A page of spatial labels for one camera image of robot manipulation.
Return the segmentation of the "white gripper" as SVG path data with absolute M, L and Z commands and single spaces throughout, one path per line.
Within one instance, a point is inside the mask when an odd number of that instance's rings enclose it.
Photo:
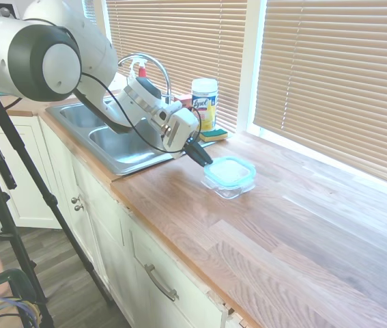
M 181 157 L 184 148 L 184 152 L 200 166 L 205 167 L 213 163 L 211 156 L 198 142 L 193 141 L 185 146 L 199 126 L 198 118 L 188 108 L 181 108 L 172 113 L 167 126 L 169 129 L 162 137 L 162 144 L 174 159 Z

